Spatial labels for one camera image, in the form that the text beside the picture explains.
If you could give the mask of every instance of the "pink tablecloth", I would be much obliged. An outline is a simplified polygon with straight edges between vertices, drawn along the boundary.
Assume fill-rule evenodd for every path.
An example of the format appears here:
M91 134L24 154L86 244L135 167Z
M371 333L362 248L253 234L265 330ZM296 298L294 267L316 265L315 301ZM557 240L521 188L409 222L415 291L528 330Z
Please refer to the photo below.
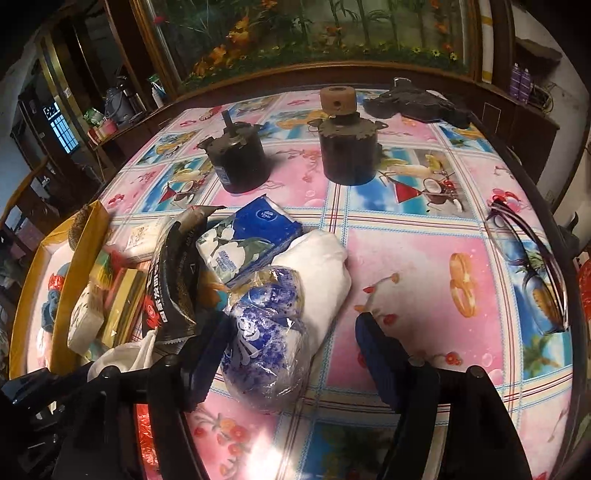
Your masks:
M359 90L358 97L376 93ZM210 477L375 477L398 417L381 403L355 342L353 325L364 310L409 353L437 367L483 366L511 413L534 478L549 476L569 407L570 334L539 336L524 301L524 273L503 261L484 230L488 204L500 195L544 238L524 192L487 140L474 127L461 131L397 115L379 132L385 153L380 173L363 186L343 187L323 175L318 137L308 129L307 121L321 114L318 91L225 108L236 121L265 125L265 152L276 162L271 178L243 195L223 190L196 146L221 133L220 109L189 109L142 148L103 194L113 215L109 242L124 245L130 227L188 205L226 205L217 214L223 217L266 193L304 225L340 238L353 286L291 411L251 411L216 376L207 400L187 416ZM194 171L193 178L177 181L176 173L185 169ZM426 192L433 182L425 178L447 181L453 195L431 203ZM450 289L454 261L469 276L475 308L456 307ZM427 479L436 477L448 414L449 406L439 407Z

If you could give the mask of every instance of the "thermos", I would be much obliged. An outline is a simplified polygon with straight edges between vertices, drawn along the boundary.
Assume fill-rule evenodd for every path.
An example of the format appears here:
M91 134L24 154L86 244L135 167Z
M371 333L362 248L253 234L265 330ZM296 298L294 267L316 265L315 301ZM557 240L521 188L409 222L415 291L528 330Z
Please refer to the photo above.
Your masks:
M209 156L222 186L229 193L244 193L260 187L269 179L271 165L265 158L260 125L232 122L227 110L222 112L226 128L219 138L209 137L199 144Z
M377 132L388 125L361 118L352 87L323 88L320 103L330 117L312 120L309 125L318 127L324 175L340 185L371 181L382 151Z
M144 113L146 112L146 107L140 98L139 94L135 91L132 83L125 75L119 75L117 77L117 88L119 90L123 90L124 95L127 97L131 108L134 110L135 114Z
M105 98L105 116L112 118L118 125L131 120L135 112L123 90L117 88L107 89Z

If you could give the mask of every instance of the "white cloth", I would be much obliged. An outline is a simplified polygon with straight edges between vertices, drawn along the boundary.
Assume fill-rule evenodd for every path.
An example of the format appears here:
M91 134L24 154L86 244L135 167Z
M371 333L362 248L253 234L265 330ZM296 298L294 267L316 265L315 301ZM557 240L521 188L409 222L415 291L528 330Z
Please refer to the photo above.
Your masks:
M104 367L114 365L123 372L150 368L157 330L150 330L140 342L124 343L105 352L88 370L88 381L99 376Z
M345 247L333 233L324 230L312 230L296 238L285 252L273 259L272 265L292 268L300 275L304 291L302 318L312 356L320 348L351 288L346 259Z

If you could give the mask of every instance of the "printed tablecloth pattern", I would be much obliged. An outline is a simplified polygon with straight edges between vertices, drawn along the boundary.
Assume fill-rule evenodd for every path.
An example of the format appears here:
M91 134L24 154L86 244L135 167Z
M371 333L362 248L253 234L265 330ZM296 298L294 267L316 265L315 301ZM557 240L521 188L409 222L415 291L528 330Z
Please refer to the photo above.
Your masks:
M358 90L361 102L378 90ZM188 205L226 205L222 218L267 194L307 228L335 233L349 253L353 285L305 394L292 411L263 415L228 394L218 373L207 400L187 415L212 480L374 478L398 417L377 396L355 342L359 312L371 311L410 354L437 367L484 367L511 414L534 478L556 461L568 413L569 333L540 337L527 309L524 273L508 265L484 229L494 195L506 198L544 238L522 188L474 127L422 124L397 115L380 130L384 158L375 179L346 187L323 175L317 90L225 105L235 121L263 125L275 168L253 192L226 192L198 143L219 136L222 108L189 109L142 148L102 196L113 215L108 242ZM447 185L449 197L429 196ZM453 259L461 259L476 308L454 303ZM139 329L134 338L141 335ZM436 478L449 406L440 405L425 479ZM150 478L157 470L146 465Z

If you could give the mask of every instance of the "tissue pack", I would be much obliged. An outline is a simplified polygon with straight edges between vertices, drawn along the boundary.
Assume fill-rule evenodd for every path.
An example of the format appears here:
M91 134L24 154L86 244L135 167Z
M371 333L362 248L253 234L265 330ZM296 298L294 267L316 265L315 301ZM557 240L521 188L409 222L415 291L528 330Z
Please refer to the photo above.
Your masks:
M232 288L269 264L301 233L301 223L263 195L205 232L197 248L220 283Z

